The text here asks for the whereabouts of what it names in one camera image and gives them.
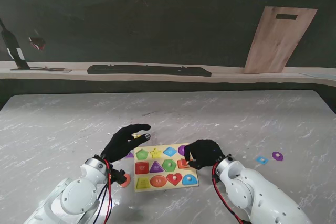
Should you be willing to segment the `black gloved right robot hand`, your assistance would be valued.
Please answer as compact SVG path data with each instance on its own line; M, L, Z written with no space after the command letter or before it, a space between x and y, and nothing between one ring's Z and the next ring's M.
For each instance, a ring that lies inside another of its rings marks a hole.
M184 147L184 158L189 167L200 170L220 163L225 155L215 141L197 140Z

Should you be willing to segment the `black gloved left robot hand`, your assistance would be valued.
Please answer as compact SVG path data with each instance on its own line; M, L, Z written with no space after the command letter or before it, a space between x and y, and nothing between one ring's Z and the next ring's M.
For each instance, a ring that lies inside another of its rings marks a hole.
M106 159L110 163L123 159L133 149L151 138L148 133L137 138L135 138L133 134L139 131L148 131L150 128L151 126L148 124L131 124L119 129L101 152L101 158Z

